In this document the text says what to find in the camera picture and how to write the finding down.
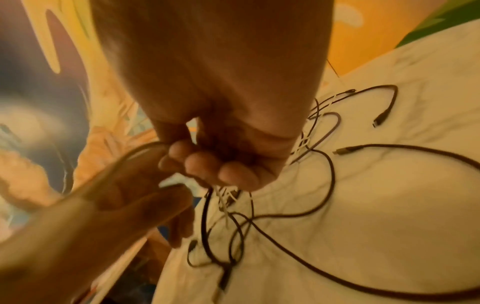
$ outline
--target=cable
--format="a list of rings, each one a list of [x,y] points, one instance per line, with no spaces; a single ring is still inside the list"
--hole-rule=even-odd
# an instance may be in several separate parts
[[[369,90],[378,89],[378,88],[393,89],[393,97],[392,97],[392,100],[390,102],[389,107],[386,110],[384,110],[379,116],[377,116],[377,118],[375,119],[374,124],[373,124],[374,127],[375,127],[375,126],[381,125],[385,121],[385,119],[388,117],[388,115],[390,114],[390,111],[392,110],[393,104],[395,103],[395,100],[397,98],[397,94],[398,94],[397,86],[394,86],[394,85],[376,86],[376,87],[368,88],[368,89],[365,89],[365,90],[362,90],[362,91],[359,91],[359,92],[353,92],[352,90],[348,90],[344,93],[351,93],[351,95],[343,97],[343,98],[341,98],[341,99],[339,99],[335,102],[339,102],[339,101],[341,101],[345,98],[348,98],[350,96],[360,94],[362,92],[366,92],[366,91],[369,91]],[[325,108],[325,107],[320,108],[320,105],[322,103],[319,104],[318,101],[316,101],[316,107],[315,107],[316,108],[316,117],[315,117],[315,122],[312,126],[312,129],[315,127],[315,125],[318,121],[320,110]],[[245,249],[244,241],[245,241],[245,238],[246,238],[247,232],[248,232],[247,231],[245,234],[243,234],[242,227],[244,225],[248,225],[248,229],[250,229],[250,227],[253,226],[261,235],[263,235],[266,239],[268,239],[271,243],[273,243],[277,248],[279,248],[281,251],[283,251],[284,253],[286,253],[287,255],[289,255],[290,257],[292,257],[293,259],[295,259],[296,261],[298,261],[300,264],[307,267],[311,271],[313,271],[313,272],[315,272],[315,273],[317,273],[317,274],[319,274],[319,275],[321,275],[321,276],[323,276],[323,277],[325,277],[329,280],[332,280],[332,281],[334,281],[334,282],[336,282],[336,283],[338,283],[342,286],[348,287],[350,289],[354,289],[354,290],[357,290],[357,291],[360,291],[360,292],[364,292],[364,293],[368,293],[368,294],[376,295],[376,296],[403,299],[403,300],[411,300],[411,301],[451,302],[451,301],[460,301],[460,300],[466,300],[466,299],[472,299],[472,298],[480,297],[480,286],[475,286],[475,287],[464,289],[464,290],[451,290],[451,291],[437,292],[437,293],[416,293],[416,292],[397,291],[397,290],[381,289],[381,288],[374,288],[374,287],[370,287],[370,286],[360,285],[360,284],[342,279],[340,277],[337,277],[337,276],[335,276],[331,273],[328,273],[326,271],[323,271],[323,270],[318,269],[317,267],[311,265],[307,261],[303,260],[302,258],[295,255],[293,252],[291,252],[290,250],[285,248],[283,245],[278,243],[275,239],[273,239],[270,235],[268,235],[265,231],[263,231],[262,229],[260,229],[257,226],[255,221],[259,220],[259,219],[263,219],[263,218],[279,218],[280,219],[280,218],[298,218],[298,217],[309,216],[309,215],[312,215],[312,214],[320,211],[328,203],[328,201],[331,198],[331,196],[333,194],[333,191],[335,189],[335,183],[336,183],[335,168],[334,168],[332,159],[325,152],[320,151],[320,150],[316,150],[315,147],[318,146],[331,133],[333,133],[334,130],[337,129],[337,127],[340,125],[342,119],[341,119],[341,116],[336,112],[328,112],[328,113],[325,113],[324,115],[335,115],[337,117],[337,123],[335,124],[335,126],[330,131],[328,131],[327,134],[324,135],[319,141],[317,141],[311,147],[308,147],[307,151],[305,151],[302,155],[300,155],[295,160],[293,160],[290,164],[298,162],[305,155],[307,155],[310,151],[323,155],[328,161],[328,164],[330,166],[330,174],[331,174],[331,182],[330,182],[330,186],[329,186],[329,189],[328,189],[328,192],[327,192],[325,198],[317,206],[315,206],[314,208],[312,208],[310,210],[306,210],[304,212],[291,213],[291,214],[254,215],[254,212],[253,212],[254,204],[253,204],[252,195],[250,193],[250,203],[251,203],[251,208],[252,208],[252,216],[251,217],[248,217],[248,216],[246,216],[242,213],[239,213],[239,212],[228,213],[229,217],[232,218],[232,219],[234,218],[234,216],[240,216],[244,219],[244,221],[242,223],[238,223],[237,221],[235,221],[235,225],[237,226],[237,230],[232,235],[232,237],[230,239],[230,242],[229,242],[229,245],[228,245],[229,262],[220,261],[213,254],[213,252],[210,248],[209,242],[208,242],[208,238],[209,238],[209,234],[211,232],[211,229],[209,229],[207,231],[207,213],[208,213],[208,207],[209,207],[210,200],[211,200],[211,197],[212,197],[212,192],[213,192],[212,189],[209,189],[209,191],[207,193],[207,196],[206,196],[205,205],[203,207],[200,233],[201,233],[202,244],[203,244],[203,247],[205,249],[205,252],[206,252],[207,256],[211,259],[211,261],[213,263],[215,263],[217,265],[220,265],[223,268],[223,274],[222,274],[222,277],[221,277],[221,279],[219,281],[219,284],[218,284],[218,290],[214,294],[214,297],[213,297],[214,303],[217,303],[217,301],[219,300],[220,293],[223,294],[223,292],[225,291],[225,288],[228,284],[228,280],[231,276],[233,267],[235,267],[241,261],[241,259],[243,257],[243,251]],[[465,164],[468,164],[468,165],[472,166],[473,168],[477,169],[478,171],[480,171],[480,163],[478,163],[477,161],[475,161],[473,159],[470,159],[466,156],[459,155],[459,154],[456,154],[456,153],[453,153],[453,152],[448,152],[448,151],[443,151],[443,150],[438,150],[438,149],[432,149],[432,148],[426,148],[426,147],[420,147],[420,146],[413,146],[413,145],[365,144],[365,145],[359,145],[359,146],[350,146],[350,147],[340,148],[340,149],[337,149],[336,151],[334,151],[333,153],[336,154],[336,155],[345,155],[345,154],[354,153],[354,152],[359,151],[361,149],[370,148],[370,147],[410,149],[410,150],[432,153],[432,154],[441,155],[441,156],[450,157],[450,158],[459,160],[459,161],[461,161]],[[240,237],[240,245],[237,248],[237,250],[240,251],[240,257],[238,259],[234,259],[233,254],[232,254],[232,250],[233,250],[233,242],[234,242],[237,234]]]

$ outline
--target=tabletop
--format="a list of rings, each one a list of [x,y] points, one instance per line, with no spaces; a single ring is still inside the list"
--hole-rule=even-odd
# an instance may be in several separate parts
[[[419,145],[480,161],[480,21],[457,26],[385,54],[321,89],[323,100],[347,89],[394,84],[398,97],[389,118],[372,120],[392,97],[373,90],[331,105],[338,129],[318,146],[334,164],[336,186],[320,212],[299,219],[256,223],[280,244],[319,269],[375,288],[443,292],[480,285],[480,174],[471,167],[418,151],[368,148],[350,155],[332,151],[369,143]],[[322,117],[312,142],[336,123]],[[312,208],[325,196],[331,173],[311,154],[286,167],[279,179],[252,194],[255,213]],[[196,208],[192,238],[200,239]],[[244,194],[231,211],[250,212]],[[208,224],[221,216],[215,201]],[[219,222],[212,250],[227,260],[233,233]],[[189,242],[173,250],[163,268],[154,304],[210,303],[221,269],[191,268]],[[192,263],[208,261],[201,246]],[[253,230],[243,261],[233,270],[222,303],[403,303],[338,285],[308,270]],[[478,302],[478,299],[466,301]]]

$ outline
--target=wall mural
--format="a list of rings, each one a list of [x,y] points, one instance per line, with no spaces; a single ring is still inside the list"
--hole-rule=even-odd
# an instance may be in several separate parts
[[[156,135],[107,64],[88,1],[0,0],[0,6],[5,231]],[[477,18],[480,0],[337,0],[322,85],[396,47]],[[195,136],[195,123],[189,127]]]

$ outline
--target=white marble tabletop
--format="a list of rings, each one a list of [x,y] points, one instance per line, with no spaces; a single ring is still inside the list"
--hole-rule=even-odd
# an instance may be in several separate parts
[[[336,188],[327,208],[301,219],[259,220],[279,243],[343,279],[376,288],[441,292],[480,285],[480,173],[458,161],[420,153],[369,148],[336,156],[332,151],[367,143],[404,143],[456,152],[480,161],[480,21],[426,37],[381,56],[318,93],[322,100],[355,88],[395,84],[398,99],[386,122],[372,120],[392,92],[375,90],[332,105],[340,127],[318,148],[332,156]],[[313,141],[336,122],[326,116]],[[330,182],[320,155],[284,170],[253,193],[255,213],[299,212],[318,204]],[[195,238],[200,238],[196,208]],[[244,195],[232,208],[248,214]],[[211,217],[221,213],[215,201]],[[227,259],[233,231],[220,223],[213,251]],[[213,265],[190,268],[189,242],[170,254],[154,304],[210,303],[221,273]],[[198,246],[192,263],[206,261]],[[255,230],[232,273],[222,303],[401,303],[331,282],[278,250]],[[468,303],[480,302],[480,299]]]

